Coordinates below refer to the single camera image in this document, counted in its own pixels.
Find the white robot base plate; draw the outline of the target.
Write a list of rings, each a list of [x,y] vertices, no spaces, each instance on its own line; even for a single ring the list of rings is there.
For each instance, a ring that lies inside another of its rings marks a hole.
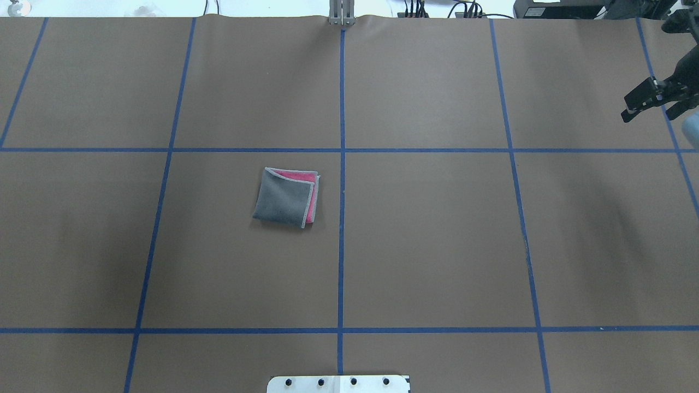
[[[267,392],[410,392],[409,376],[277,376],[269,380]]]

